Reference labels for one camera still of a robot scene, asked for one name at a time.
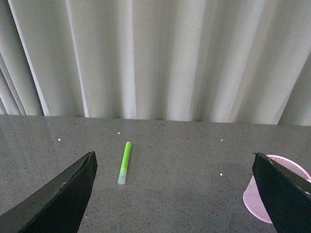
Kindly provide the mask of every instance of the white curtain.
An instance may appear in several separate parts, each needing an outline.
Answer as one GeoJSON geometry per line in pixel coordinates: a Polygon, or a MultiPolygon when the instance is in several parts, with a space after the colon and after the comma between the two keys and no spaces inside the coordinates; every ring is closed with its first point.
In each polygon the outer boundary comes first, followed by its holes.
{"type": "Polygon", "coordinates": [[[310,0],[2,0],[0,113],[311,125],[310,0]]]}

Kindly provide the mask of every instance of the pink mesh trash can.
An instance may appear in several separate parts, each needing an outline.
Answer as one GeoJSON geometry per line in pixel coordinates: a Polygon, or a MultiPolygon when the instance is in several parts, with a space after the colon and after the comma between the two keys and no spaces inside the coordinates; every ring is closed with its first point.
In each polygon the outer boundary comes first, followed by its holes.
{"type": "MultiPolygon", "coordinates": [[[[267,155],[277,163],[283,165],[287,169],[291,170],[292,172],[296,173],[300,177],[304,178],[305,180],[309,180],[311,182],[310,175],[306,172],[305,169],[303,169],[298,164],[294,163],[293,161],[283,158],[281,156],[277,155],[267,155]]],[[[260,220],[272,223],[258,192],[256,181],[254,176],[252,177],[251,181],[248,184],[247,189],[245,190],[243,194],[243,200],[244,204],[247,207],[247,209],[257,218],[260,220]]]]}

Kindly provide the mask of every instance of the table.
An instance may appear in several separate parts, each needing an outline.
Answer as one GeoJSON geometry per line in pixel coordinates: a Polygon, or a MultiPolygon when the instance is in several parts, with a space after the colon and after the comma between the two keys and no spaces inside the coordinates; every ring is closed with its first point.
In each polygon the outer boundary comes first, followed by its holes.
{"type": "Polygon", "coordinates": [[[94,150],[99,167],[81,233],[275,233],[242,200],[252,152],[310,172],[310,141],[311,127],[0,116],[0,215],[94,150]],[[127,141],[126,184],[118,185],[127,141]]]}

